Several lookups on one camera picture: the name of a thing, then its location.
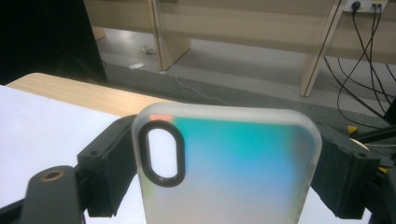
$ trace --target translucent phone case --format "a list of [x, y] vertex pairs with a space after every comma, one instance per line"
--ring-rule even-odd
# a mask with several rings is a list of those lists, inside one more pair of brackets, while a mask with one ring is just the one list
[[[177, 142], [177, 174], [151, 169], [147, 134]], [[147, 224], [297, 223], [321, 149], [306, 116], [289, 110], [156, 104], [133, 124]]]

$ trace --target iridescent phone back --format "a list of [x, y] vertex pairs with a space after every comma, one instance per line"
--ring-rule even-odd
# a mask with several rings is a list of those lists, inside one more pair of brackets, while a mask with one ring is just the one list
[[[157, 129], [176, 140], [175, 176], [152, 169]], [[278, 109], [156, 104], [133, 137], [148, 224], [297, 223], [321, 149], [310, 119]]]

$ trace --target power outlet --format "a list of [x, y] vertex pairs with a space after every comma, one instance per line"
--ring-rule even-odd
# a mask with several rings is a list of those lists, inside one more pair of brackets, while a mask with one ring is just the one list
[[344, 11], [352, 11], [352, 4], [354, 2], [361, 2], [361, 7], [359, 7], [358, 12], [365, 12], [365, 13], [374, 13], [375, 12], [375, 7], [373, 4], [379, 4], [381, 5], [381, 13], [384, 11], [385, 6], [388, 3], [388, 0], [347, 0], [346, 1], [346, 7], [344, 8]]

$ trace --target floor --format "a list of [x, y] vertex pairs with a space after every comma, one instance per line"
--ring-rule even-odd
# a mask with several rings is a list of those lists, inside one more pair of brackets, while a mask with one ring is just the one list
[[[193, 39], [191, 49], [186, 54], [167, 71], [160, 71], [153, 35], [106, 29], [106, 37], [98, 40], [97, 45], [105, 63], [125, 67], [142, 63], [144, 66], [138, 69], [163, 76], [184, 77], [296, 102], [337, 107], [340, 87], [325, 64], [318, 73], [311, 96], [299, 95], [300, 70], [304, 61], [302, 53]], [[329, 62], [334, 73], [345, 80], [337, 59], [329, 58]], [[346, 72], [350, 71], [356, 62], [341, 59]], [[374, 63], [374, 67], [386, 92], [392, 96], [396, 95], [396, 82], [389, 75], [387, 67], [380, 63]], [[390, 65], [389, 68], [393, 74], [396, 74], [395, 65]], [[371, 86], [369, 64], [361, 62], [353, 78], [357, 82]], [[346, 86], [363, 102], [376, 111], [381, 111], [372, 91], [354, 85], [350, 80]], [[205, 96], [204, 92], [200, 93], [202, 97], [217, 97]], [[389, 104], [385, 102], [384, 97], [380, 97], [380, 100], [386, 110]], [[373, 116], [372, 112], [343, 91], [339, 98], [339, 105], [348, 111]]]

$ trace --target tiled floor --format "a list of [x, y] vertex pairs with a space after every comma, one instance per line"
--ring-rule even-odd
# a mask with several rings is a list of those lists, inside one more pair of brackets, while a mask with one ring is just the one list
[[[297, 102], [337, 107], [340, 88], [324, 64], [311, 96], [299, 95], [300, 70], [304, 61], [302, 53], [192, 40], [191, 49], [168, 71], [161, 72], [158, 68], [153, 35], [106, 29], [106, 37], [97, 41], [97, 45], [106, 63], [121, 66], [143, 63], [145, 66], [139, 69], [162, 76], [184, 77]], [[145, 45], [150, 48], [150, 54], [142, 52], [141, 49]], [[329, 61], [334, 73], [345, 79], [337, 60], [329, 58]], [[341, 59], [341, 63], [346, 71], [350, 71], [356, 61]], [[396, 82], [389, 75], [386, 66], [375, 63], [374, 67], [387, 93], [395, 95]], [[389, 67], [396, 74], [396, 66]], [[353, 78], [371, 86], [369, 64], [360, 63]], [[380, 111], [372, 91], [351, 84], [350, 81], [347, 87], [368, 105]], [[369, 110], [344, 93], [340, 97], [340, 106], [345, 110], [372, 115]]]

